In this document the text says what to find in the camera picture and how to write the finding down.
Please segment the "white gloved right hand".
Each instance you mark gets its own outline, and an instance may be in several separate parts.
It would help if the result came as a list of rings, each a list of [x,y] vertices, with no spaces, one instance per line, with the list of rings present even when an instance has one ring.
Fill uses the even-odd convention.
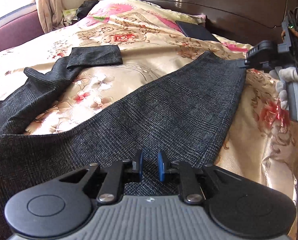
[[[276,72],[276,70],[271,70],[269,74],[273,79],[278,80],[275,88],[276,88],[276,92],[278,93],[278,98],[281,102],[280,103],[281,108],[288,109],[288,96],[287,96],[286,84],[288,82],[298,83],[298,74],[296,72],[296,68],[288,67],[288,68],[279,70],[279,72]]]

